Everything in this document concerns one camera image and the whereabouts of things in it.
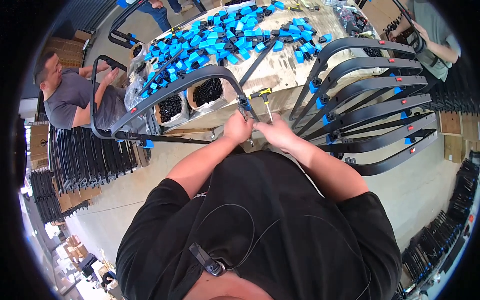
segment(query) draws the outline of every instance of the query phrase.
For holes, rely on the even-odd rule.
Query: t-handle screwdriver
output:
[[[267,87],[267,88],[261,89],[260,91],[258,91],[256,93],[250,94],[250,96],[248,96],[248,99],[252,100],[253,98],[262,97],[265,105],[267,105],[267,110],[268,110],[268,115],[270,116],[270,121],[273,124],[272,112],[270,111],[270,107],[268,106],[268,95],[271,94],[271,93],[272,93],[272,88]]]

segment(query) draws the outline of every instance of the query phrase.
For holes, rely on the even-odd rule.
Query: short hair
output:
[[[45,81],[47,78],[47,72],[45,70],[45,64],[47,60],[51,59],[55,55],[55,51],[49,51],[42,55],[36,62],[35,68],[33,70],[33,81],[40,87],[40,84]]]

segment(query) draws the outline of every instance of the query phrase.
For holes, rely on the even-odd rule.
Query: gray floor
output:
[[[193,9],[184,16],[175,16],[168,9],[172,25],[182,22],[182,17],[190,18],[196,14]],[[100,54],[124,64],[128,62],[128,50],[107,39],[110,24],[120,12],[121,9],[115,10],[99,29],[87,63],[93,62]],[[161,32],[151,16],[141,12],[130,16],[121,29],[124,33],[137,34],[142,41],[155,38]],[[177,162],[199,147],[194,144],[156,144],[150,166],[102,186],[102,195],[93,199],[93,206],[66,219],[70,232],[77,234],[87,249],[98,257],[101,257],[100,248],[103,248],[106,258],[114,263],[123,234],[148,193]],[[362,164],[378,161],[401,147],[403,142],[357,156],[357,160]],[[383,174],[365,178],[370,190],[380,197],[401,250],[441,209],[446,209],[458,168],[459,164],[444,160],[444,139],[440,135],[426,150],[407,162]]]

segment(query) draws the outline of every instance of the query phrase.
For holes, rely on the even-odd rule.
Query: gray t-shirt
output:
[[[458,56],[461,54],[460,45],[455,39],[452,31],[439,12],[427,0],[408,0],[408,10],[414,15],[414,20],[420,26],[425,28],[430,41],[444,46],[450,46]],[[412,36],[409,36],[408,42],[411,42]],[[438,79],[445,81],[448,75],[448,68],[452,66],[451,62],[447,62],[446,66],[438,60],[437,63],[431,67],[430,65],[435,60],[435,54],[430,50],[424,50],[417,55],[417,59],[422,66],[432,73]]]
[[[63,69],[60,85],[52,96],[44,101],[48,120],[57,128],[71,129],[77,107],[85,109],[90,102],[92,81],[80,76],[78,71],[78,68]],[[95,91],[98,86],[99,83],[95,83]],[[124,97],[125,90],[107,86],[96,113],[97,128],[107,130],[125,115],[127,110],[123,104]]]

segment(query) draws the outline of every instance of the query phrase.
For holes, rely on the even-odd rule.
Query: plywood table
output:
[[[279,29],[282,24],[291,21],[293,18],[308,17],[310,19],[309,24],[317,30],[317,35],[314,38],[331,33],[333,39],[347,37],[345,29],[340,25],[336,15],[333,12],[331,6],[323,6],[320,1],[320,10],[319,11],[309,11],[305,8],[302,12],[289,11],[287,9],[275,10],[273,14],[268,17],[265,17],[263,22],[259,23],[255,28],[260,27],[262,30],[274,30]],[[294,0],[284,0],[283,1],[285,8],[288,6],[295,6],[296,2]],[[270,0],[257,0],[257,5],[260,7],[262,5],[269,5]],[[348,5],[354,6],[355,3],[353,0],[348,0]],[[192,20],[186,24],[183,29],[189,29],[190,25],[195,21],[206,21],[207,17],[214,15],[222,8],[215,8],[207,12],[207,14],[198,17],[195,20]],[[160,35],[157,39],[162,38],[167,35],[167,33]],[[296,42],[294,44],[285,44],[284,48],[280,52],[269,52],[266,57],[259,64],[257,69],[253,72],[249,80],[243,86],[243,90],[246,95],[252,94],[262,88],[271,87],[273,93],[269,96],[270,109],[273,112],[286,111],[293,108],[295,101],[302,89],[307,76],[313,66],[313,60],[305,61],[304,63],[297,63],[293,49],[291,45],[300,44]],[[255,51],[249,51],[251,58],[243,61],[240,55],[236,55],[240,61],[237,64],[228,63],[226,66],[237,78],[239,81],[248,68],[253,64],[255,59],[258,57],[258,53]],[[384,56],[388,56],[387,52],[383,50]],[[343,50],[336,53],[328,60],[328,69],[325,72],[320,74],[320,78],[323,80],[327,74],[338,64],[343,61],[354,58],[355,56],[351,54],[350,50]],[[216,65],[215,55],[210,56],[211,64]],[[334,95],[342,87],[358,81],[360,79],[368,78],[373,75],[379,75],[383,73],[385,69],[374,68],[374,69],[365,69],[351,72],[344,77],[342,77],[335,88],[332,88],[328,95]],[[173,129],[204,129],[204,128],[215,128],[217,126],[223,125],[225,121],[231,116],[237,107],[237,101],[235,100],[237,95],[230,86],[224,88],[224,96],[228,102],[223,107],[218,110],[212,111],[210,113],[198,113],[195,112],[188,122],[185,122],[181,125],[169,128],[168,131]],[[302,106],[306,104],[311,98],[311,94],[308,94],[304,99]],[[266,120],[268,115],[266,114],[266,108],[261,98],[256,98],[251,101],[251,105],[259,118],[261,120]]]

